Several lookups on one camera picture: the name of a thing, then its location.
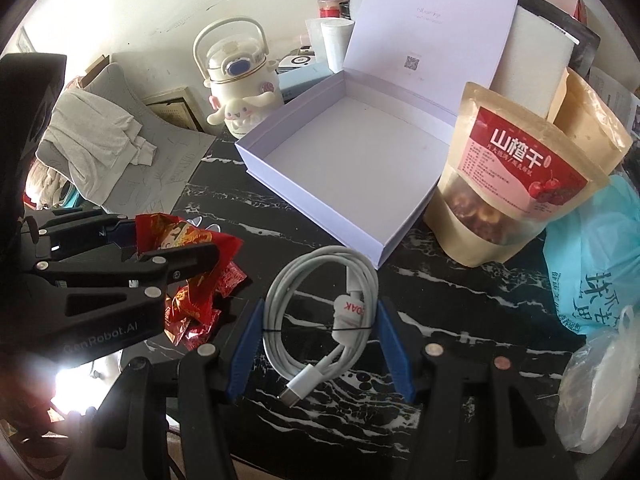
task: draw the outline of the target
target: white plastic bag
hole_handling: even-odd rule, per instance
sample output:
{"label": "white plastic bag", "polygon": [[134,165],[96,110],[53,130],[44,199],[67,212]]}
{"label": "white plastic bag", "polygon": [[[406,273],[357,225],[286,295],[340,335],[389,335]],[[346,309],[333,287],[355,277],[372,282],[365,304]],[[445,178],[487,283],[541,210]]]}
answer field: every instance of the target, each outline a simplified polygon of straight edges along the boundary
{"label": "white plastic bag", "polygon": [[560,389],[556,431],[567,450],[593,453],[611,431],[626,423],[640,373],[640,319],[631,306],[618,330],[603,328],[588,336],[572,355]]}

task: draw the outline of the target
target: red candy wrapper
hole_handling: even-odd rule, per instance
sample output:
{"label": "red candy wrapper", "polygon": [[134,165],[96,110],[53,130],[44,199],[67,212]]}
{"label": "red candy wrapper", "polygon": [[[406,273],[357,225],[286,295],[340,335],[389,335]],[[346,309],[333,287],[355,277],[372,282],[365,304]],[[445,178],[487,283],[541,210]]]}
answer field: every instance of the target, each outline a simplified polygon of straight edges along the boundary
{"label": "red candy wrapper", "polygon": [[165,332],[175,345],[184,339],[185,344],[188,341],[192,348],[196,348],[207,341],[221,313],[213,308],[213,295],[216,290],[221,290],[221,278],[230,274],[234,276],[222,279],[222,290],[228,290],[228,295],[238,285],[236,280],[239,274],[246,277],[235,264],[232,268],[237,271],[227,270],[240,249],[242,240],[224,233],[198,229],[177,216],[163,213],[136,216],[139,254],[206,242],[213,242],[218,247],[220,258],[216,266],[209,272],[188,279],[187,285],[180,287],[173,298],[167,297],[165,300]]}
{"label": "red candy wrapper", "polygon": [[226,266],[225,272],[222,273],[222,276],[220,276],[218,284],[216,285],[216,291],[219,292],[223,298],[228,298],[236,286],[244,282],[245,279],[246,274],[242,272],[240,267],[231,262]]}

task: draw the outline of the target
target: qr code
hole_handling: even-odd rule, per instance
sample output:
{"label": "qr code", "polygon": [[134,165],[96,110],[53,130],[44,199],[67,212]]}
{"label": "qr code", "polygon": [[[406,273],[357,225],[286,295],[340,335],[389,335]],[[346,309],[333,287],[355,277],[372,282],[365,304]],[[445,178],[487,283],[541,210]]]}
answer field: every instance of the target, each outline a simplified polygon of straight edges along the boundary
{"label": "qr code", "polygon": [[418,70],[418,63],[420,63],[419,59],[407,56],[406,61],[404,62],[404,67],[408,68],[409,70]]}

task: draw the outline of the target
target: white cloth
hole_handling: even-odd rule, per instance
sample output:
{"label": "white cloth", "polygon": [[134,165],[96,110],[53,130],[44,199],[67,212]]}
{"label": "white cloth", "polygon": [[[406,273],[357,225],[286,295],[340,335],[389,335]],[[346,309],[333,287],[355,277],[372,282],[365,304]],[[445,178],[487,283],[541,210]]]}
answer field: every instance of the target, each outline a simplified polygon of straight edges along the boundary
{"label": "white cloth", "polygon": [[102,205],[127,164],[151,166],[156,147],[138,136],[141,127],[107,99],[69,89],[56,102],[43,138],[68,160],[80,194]]}
{"label": "white cloth", "polygon": [[36,209],[42,209],[44,205],[53,208],[62,203],[60,196],[67,182],[63,175],[36,159],[27,175],[24,191],[36,205]]}

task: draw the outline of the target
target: bottle handle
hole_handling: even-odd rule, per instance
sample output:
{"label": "bottle handle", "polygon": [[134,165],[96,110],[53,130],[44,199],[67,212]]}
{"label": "bottle handle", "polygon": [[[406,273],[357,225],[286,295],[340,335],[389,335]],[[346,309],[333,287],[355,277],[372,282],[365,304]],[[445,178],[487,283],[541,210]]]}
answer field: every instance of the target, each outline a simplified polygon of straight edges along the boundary
{"label": "bottle handle", "polygon": [[200,41],[202,41],[202,38],[204,38],[212,30],[218,27],[222,27],[222,25],[226,25],[227,23],[233,22],[253,23],[260,31],[264,55],[267,56],[269,54],[269,47],[267,46],[267,38],[264,34],[264,29],[262,28],[262,25],[256,22],[253,18],[249,18],[248,16],[235,16],[233,18],[223,18],[222,20],[217,20],[216,22],[209,23],[209,25],[207,25],[200,31],[200,33],[196,36],[195,41],[193,42],[193,59],[195,60],[196,65],[198,66],[198,69],[200,70],[200,73],[204,78],[205,86],[210,86],[210,83],[209,85],[207,85],[207,82],[209,81],[209,73],[207,72],[206,64],[198,57],[198,47],[200,46]]}

